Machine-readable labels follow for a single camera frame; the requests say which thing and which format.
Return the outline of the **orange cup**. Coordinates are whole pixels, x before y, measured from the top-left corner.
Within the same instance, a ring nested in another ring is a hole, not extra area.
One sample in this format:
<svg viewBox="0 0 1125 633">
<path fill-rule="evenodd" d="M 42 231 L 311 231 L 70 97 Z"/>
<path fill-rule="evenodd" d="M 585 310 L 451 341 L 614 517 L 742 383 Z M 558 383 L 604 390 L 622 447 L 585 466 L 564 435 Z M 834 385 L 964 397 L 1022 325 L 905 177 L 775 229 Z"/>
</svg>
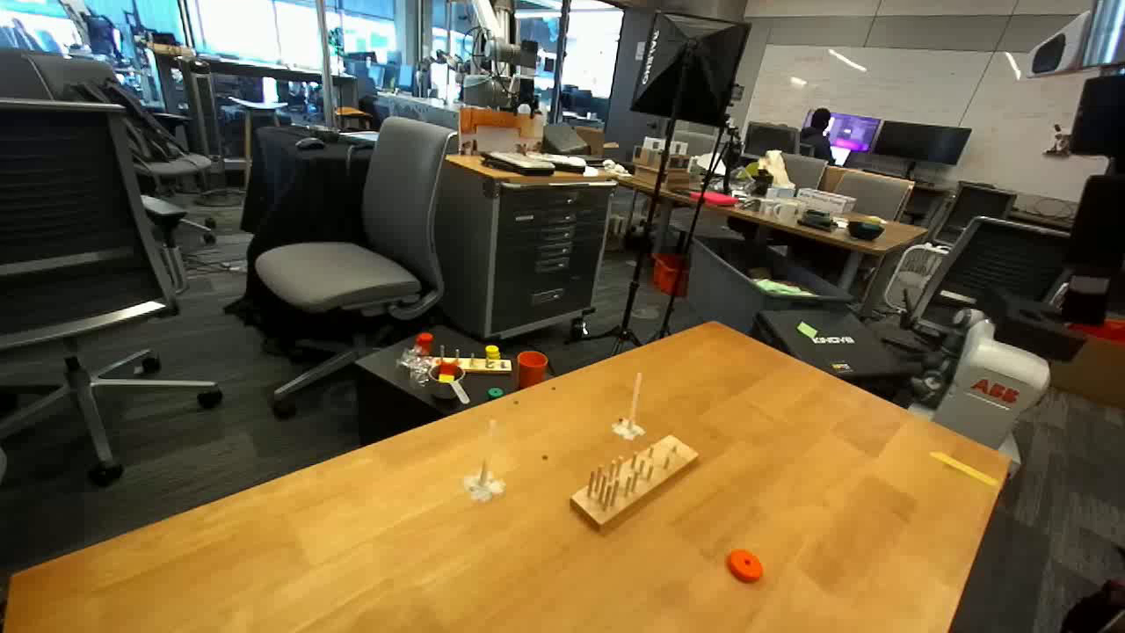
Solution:
<svg viewBox="0 0 1125 633">
<path fill-rule="evenodd" d="M 516 356 L 516 383 L 519 385 L 533 385 L 547 375 L 547 356 L 544 350 L 533 350 L 533 349 L 525 349 Z"/>
</svg>

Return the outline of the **white peg stand right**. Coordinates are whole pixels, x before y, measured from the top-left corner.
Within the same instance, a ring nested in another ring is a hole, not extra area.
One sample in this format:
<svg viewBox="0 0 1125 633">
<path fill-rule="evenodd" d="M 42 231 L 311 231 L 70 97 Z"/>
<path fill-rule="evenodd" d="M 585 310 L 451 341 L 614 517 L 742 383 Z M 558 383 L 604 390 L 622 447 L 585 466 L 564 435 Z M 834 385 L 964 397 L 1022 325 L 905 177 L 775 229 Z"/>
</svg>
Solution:
<svg viewBox="0 0 1125 633">
<path fill-rule="evenodd" d="M 641 424 L 641 392 L 645 392 L 645 372 L 634 378 L 629 412 L 611 424 L 619 440 L 641 440 L 648 430 Z"/>
</svg>

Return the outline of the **grey office chair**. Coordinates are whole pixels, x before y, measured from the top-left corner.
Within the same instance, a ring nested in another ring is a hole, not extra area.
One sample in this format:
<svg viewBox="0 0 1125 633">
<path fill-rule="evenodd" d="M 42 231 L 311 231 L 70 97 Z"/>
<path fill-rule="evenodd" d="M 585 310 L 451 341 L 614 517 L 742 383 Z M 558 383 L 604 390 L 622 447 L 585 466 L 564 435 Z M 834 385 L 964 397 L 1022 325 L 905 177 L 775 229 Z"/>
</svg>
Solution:
<svg viewBox="0 0 1125 633">
<path fill-rule="evenodd" d="M 304 315 L 347 315 L 357 325 L 319 364 L 279 383 L 270 412 L 287 418 L 295 397 L 362 358 L 386 325 L 429 315 L 443 300 L 435 206 L 455 131 L 391 117 L 369 154 L 357 238 L 298 238 L 254 260 L 265 287 Z"/>
</svg>

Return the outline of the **grey drawer cabinet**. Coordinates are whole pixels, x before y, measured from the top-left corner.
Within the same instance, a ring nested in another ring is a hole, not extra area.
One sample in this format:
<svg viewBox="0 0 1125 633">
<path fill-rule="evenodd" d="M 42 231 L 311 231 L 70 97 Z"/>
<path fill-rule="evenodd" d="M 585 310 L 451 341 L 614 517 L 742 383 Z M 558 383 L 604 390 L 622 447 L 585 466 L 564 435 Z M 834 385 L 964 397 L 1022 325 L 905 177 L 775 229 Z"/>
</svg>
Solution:
<svg viewBox="0 0 1125 633">
<path fill-rule="evenodd" d="M 451 154 L 435 206 L 443 315 L 491 341 L 578 325 L 594 310 L 611 193 L 604 177 L 525 177 Z"/>
</svg>

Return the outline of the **clear peg stand left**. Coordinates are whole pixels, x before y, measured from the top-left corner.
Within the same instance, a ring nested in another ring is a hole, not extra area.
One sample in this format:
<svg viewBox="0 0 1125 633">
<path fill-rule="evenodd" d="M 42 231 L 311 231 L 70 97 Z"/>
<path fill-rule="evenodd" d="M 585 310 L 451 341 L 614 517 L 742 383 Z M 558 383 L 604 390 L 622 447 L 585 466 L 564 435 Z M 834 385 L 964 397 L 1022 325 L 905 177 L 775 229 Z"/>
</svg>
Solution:
<svg viewBox="0 0 1125 633">
<path fill-rule="evenodd" d="M 473 504 L 488 504 L 488 498 L 495 498 L 495 495 L 507 491 L 507 481 L 491 471 L 495 447 L 499 447 L 499 422 L 488 418 L 488 422 L 486 422 L 486 435 L 483 435 L 477 471 L 463 477 L 463 491 L 466 491 Z"/>
</svg>

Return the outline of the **low black side table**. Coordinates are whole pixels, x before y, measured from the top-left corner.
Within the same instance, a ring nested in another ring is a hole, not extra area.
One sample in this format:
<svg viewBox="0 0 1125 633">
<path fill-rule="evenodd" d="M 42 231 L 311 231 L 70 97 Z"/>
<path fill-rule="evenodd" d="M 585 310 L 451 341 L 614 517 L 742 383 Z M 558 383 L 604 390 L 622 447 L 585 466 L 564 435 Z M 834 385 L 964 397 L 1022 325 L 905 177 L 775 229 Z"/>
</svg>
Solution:
<svg viewBox="0 0 1125 633">
<path fill-rule="evenodd" d="M 483 341 L 466 341 L 466 337 L 441 337 L 443 350 L 461 350 L 461 356 L 477 356 L 486 345 Z M 466 375 L 466 404 L 457 404 L 455 392 L 445 385 L 420 385 L 402 364 L 398 356 L 409 349 L 406 345 L 391 345 L 391 349 L 377 349 L 369 356 L 362 356 L 356 363 L 356 418 L 357 418 L 357 431 L 366 443 L 429 424 L 443 416 L 455 416 L 461 408 L 470 404 L 486 404 L 495 401 L 503 392 L 511 392 L 516 385 L 516 356 L 514 350 L 499 350 L 514 363 L 511 375 Z"/>
</svg>

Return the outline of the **colourful toy block set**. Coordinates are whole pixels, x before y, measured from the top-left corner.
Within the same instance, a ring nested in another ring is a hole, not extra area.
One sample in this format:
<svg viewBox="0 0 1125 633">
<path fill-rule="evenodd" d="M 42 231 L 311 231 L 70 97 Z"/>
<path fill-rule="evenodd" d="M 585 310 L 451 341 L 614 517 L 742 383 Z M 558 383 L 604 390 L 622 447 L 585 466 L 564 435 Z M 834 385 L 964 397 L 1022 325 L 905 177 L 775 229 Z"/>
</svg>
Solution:
<svg viewBox="0 0 1125 633">
<path fill-rule="evenodd" d="M 511 375 L 514 363 L 495 349 L 486 345 L 477 356 L 443 350 L 432 331 L 420 331 L 413 345 L 398 356 L 398 364 L 420 385 L 445 385 L 457 404 L 466 404 L 466 375 Z"/>
</svg>

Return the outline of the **black mesh office chair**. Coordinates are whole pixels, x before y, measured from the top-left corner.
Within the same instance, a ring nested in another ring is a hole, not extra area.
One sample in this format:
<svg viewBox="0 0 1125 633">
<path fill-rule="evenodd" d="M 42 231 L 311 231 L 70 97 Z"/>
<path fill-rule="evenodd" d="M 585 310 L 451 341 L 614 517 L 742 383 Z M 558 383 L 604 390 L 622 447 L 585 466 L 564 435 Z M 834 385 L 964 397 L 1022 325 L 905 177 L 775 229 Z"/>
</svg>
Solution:
<svg viewBox="0 0 1125 633">
<path fill-rule="evenodd" d="M 56 349 L 62 363 L 56 383 L 0 385 L 0 431 L 16 435 L 75 404 L 95 449 L 95 485 L 124 476 L 97 390 L 189 390 L 200 408 L 224 401 L 213 378 L 161 375 L 149 349 L 101 368 L 80 356 L 93 335 L 176 311 L 124 124 L 113 100 L 0 97 L 0 350 Z"/>
</svg>

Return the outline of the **black softbox light stand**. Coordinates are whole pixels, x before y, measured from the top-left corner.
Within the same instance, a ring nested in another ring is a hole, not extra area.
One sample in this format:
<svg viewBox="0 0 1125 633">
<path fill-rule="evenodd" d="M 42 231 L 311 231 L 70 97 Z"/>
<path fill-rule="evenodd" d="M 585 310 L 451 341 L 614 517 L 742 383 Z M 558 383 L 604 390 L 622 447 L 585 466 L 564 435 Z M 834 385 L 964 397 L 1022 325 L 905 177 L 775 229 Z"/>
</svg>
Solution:
<svg viewBox="0 0 1125 633">
<path fill-rule="evenodd" d="M 663 120 L 659 177 L 648 186 L 645 247 L 654 247 L 661 190 L 669 182 L 670 141 L 680 124 L 729 131 L 729 106 L 748 28 L 738 20 L 659 13 L 648 32 L 645 65 L 634 95 L 635 111 Z M 629 295 L 614 325 L 619 341 L 641 345 L 634 307 L 648 249 L 634 260 Z"/>
</svg>

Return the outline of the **wooden peg board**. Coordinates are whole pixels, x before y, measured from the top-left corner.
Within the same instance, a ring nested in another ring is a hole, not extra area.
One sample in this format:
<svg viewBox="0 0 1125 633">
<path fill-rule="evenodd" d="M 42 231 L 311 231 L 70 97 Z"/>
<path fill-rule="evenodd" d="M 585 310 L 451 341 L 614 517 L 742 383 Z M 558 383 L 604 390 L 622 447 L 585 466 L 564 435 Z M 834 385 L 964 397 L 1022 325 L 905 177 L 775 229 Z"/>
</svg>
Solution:
<svg viewBox="0 0 1125 633">
<path fill-rule="evenodd" d="M 594 526 L 608 526 L 634 505 L 687 476 L 701 454 L 680 435 L 661 435 L 645 449 L 634 449 L 604 466 L 594 466 L 587 481 L 568 495 L 568 505 Z"/>
</svg>

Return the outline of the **red bucket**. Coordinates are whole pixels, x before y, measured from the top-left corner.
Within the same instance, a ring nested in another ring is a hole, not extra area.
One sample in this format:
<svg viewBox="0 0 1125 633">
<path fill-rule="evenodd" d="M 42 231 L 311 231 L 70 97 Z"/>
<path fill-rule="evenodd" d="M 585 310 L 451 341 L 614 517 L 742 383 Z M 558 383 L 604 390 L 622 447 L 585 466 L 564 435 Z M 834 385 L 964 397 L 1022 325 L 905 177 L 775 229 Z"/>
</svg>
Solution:
<svg viewBox="0 0 1125 633">
<path fill-rule="evenodd" d="M 683 254 L 659 254 L 652 281 L 663 295 L 687 295 L 689 290 L 689 265 Z"/>
</svg>

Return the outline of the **yellow tape strip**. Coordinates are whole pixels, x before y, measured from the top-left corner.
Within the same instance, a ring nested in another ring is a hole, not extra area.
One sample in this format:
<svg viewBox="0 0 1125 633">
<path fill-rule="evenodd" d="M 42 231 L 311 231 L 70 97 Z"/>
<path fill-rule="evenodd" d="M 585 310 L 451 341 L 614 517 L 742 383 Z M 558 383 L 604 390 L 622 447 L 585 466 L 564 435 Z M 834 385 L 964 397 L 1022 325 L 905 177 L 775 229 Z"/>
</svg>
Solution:
<svg viewBox="0 0 1125 633">
<path fill-rule="evenodd" d="M 975 477 L 979 485 L 997 488 L 997 477 L 993 477 L 988 471 L 979 471 L 975 464 L 956 460 L 952 454 L 929 454 L 933 460 L 938 460 L 942 466 Z"/>
</svg>

